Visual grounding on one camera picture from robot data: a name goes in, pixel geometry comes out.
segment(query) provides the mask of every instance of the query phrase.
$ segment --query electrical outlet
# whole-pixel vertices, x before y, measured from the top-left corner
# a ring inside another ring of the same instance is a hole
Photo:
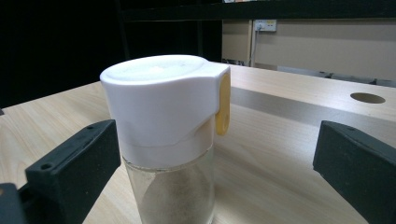
[[[254,30],[276,32],[276,20],[255,20]]]

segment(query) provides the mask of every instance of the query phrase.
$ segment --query black horizontal beam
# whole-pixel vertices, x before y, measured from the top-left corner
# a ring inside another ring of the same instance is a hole
[[[396,18],[394,0],[267,0],[233,4],[127,9],[129,21]]]

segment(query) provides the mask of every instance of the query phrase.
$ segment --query round hole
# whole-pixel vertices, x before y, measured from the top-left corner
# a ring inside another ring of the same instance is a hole
[[[46,164],[41,165],[40,168],[41,168],[41,170],[48,170],[51,167],[52,167],[52,164],[46,163]]]
[[[364,92],[355,92],[350,94],[350,97],[352,97],[354,100],[368,103],[368,104],[382,104],[385,103],[385,99],[374,95],[370,93],[364,93]]]

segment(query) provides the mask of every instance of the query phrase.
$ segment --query wooden table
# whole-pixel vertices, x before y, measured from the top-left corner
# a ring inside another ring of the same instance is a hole
[[[368,92],[386,99],[367,104]],[[396,89],[232,66],[229,132],[215,138],[214,223],[366,223],[312,168],[323,119],[396,147]],[[99,82],[5,108],[0,183],[83,127],[109,119]],[[140,223],[125,168],[112,176],[86,223]]]

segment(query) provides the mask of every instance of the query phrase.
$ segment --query transparent container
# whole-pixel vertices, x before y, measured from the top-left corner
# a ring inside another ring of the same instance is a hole
[[[125,161],[143,224],[210,224],[215,189],[213,147],[188,163],[166,168]]]

